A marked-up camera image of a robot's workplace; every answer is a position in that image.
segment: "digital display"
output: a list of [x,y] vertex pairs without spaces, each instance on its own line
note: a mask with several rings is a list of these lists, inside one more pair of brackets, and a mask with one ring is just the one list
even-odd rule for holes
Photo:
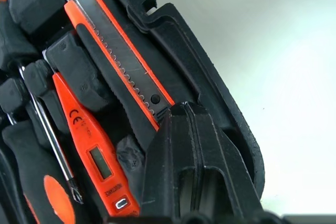
[[105,162],[103,155],[101,154],[100,150],[98,147],[90,150],[90,154],[94,160],[94,163],[96,164],[100,175],[102,176],[103,179],[107,179],[112,175],[112,171],[109,169],[109,166]]

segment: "black plastic tool case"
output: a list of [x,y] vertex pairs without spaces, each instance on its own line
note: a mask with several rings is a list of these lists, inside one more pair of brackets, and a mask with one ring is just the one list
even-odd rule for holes
[[[265,171],[259,146],[228,88],[178,10],[169,3],[148,15],[150,9],[156,8],[156,0],[113,0],[110,4],[120,10],[118,15],[123,15],[121,20],[137,30],[137,36],[144,36],[151,47],[164,55],[164,58],[157,58],[149,64],[162,84],[165,86],[165,83],[179,80],[179,86],[183,87],[185,94],[181,97],[188,97],[188,101],[204,106],[238,148],[257,194],[261,197]],[[32,33],[40,36],[38,32],[43,30],[39,27],[38,31]],[[177,102],[183,102],[182,98],[177,99]],[[12,198],[11,206],[16,209],[13,214],[17,216],[13,219],[31,219],[30,214],[28,217],[19,217],[29,211],[20,196],[22,190],[15,174],[15,161],[11,153],[6,148],[4,150],[6,151],[0,153],[0,188],[4,188],[0,193],[4,199]]]

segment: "ce marking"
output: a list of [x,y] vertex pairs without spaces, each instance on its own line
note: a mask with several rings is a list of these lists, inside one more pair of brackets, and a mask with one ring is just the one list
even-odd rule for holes
[[77,122],[80,122],[83,120],[83,118],[81,118],[80,116],[77,116],[77,114],[79,113],[78,110],[71,110],[69,113],[69,117],[72,118],[73,116],[75,117],[72,121],[72,124],[75,125]]

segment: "white surface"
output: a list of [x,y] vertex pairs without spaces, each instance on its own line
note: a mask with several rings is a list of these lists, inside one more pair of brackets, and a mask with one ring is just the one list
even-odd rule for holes
[[158,0],[186,19],[266,169],[263,206],[336,213],[336,0]]

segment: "tool case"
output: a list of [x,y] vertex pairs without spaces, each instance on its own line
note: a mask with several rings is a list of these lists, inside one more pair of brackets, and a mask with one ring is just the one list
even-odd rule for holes
[[[220,197],[213,201],[226,208],[229,203],[223,198],[229,198],[229,212],[244,216],[251,208],[241,201],[236,204],[239,210],[235,209],[231,193],[253,199],[250,202],[261,209],[265,171],[259,146],[209,56],[173,4],[157,8],[156,0],[7,2],[0,3],[1,11],[8,14],[0,14],[6,18],[0,25],[11,24],[0,34],[2,223],[102,223],[111,215],[72,141],[75,128],[71,124],[81,123],[83,116],[74,117],[78,112],[74,110],[64,112],[71,97],[92,115],[99,125],[94,129],[102,128],[115,148],[114,155],[139,205],[140,213],[133,211],[134,215],[178,218],[190,208],[201,208],[202,203],[197,207],[186,203],[187,209],[176,213],[179,197],[171,197],[175,193],[198,197],[170,187],[192,184],[188,180],[193,181],[197,172],[191,170],[211,178],[203,180],[203,186],[216,181],[215,192]],[[18,41],[12,49],[6,43],[10,36]],[[106,57],[109,49],[115,57],[112,61]],[[3,60],[10,51],[15,60]],[[18,64],[25,66],[22,78],[16,70]],[[62,97],[60,89],[64,87],[71,94]],[[30,95],[38,99],[50,119],[83,192],[82,205],[71,198],[61,169],[48,170],[58,167],[57,159]],[[8,118],[18,122],[10,125]],[[38,155],[29,152],[33,147]],[[101,153],[93,151],[96,172],[109,177],[106,164],[97,163],[103,159]],[[214,166],[219,174],[200,172],[197,166]],[[57,210],[50,208],[51,196],[44,195],[46,174],[56,178],[70,195],[74,216],[56,216]],[[33,186],[25,186],[34,180]],[[106,197],[118,189],[105,191]],[[41,197],[34,200],[36,194]],[[115,211],[128,201],[114,201]]]

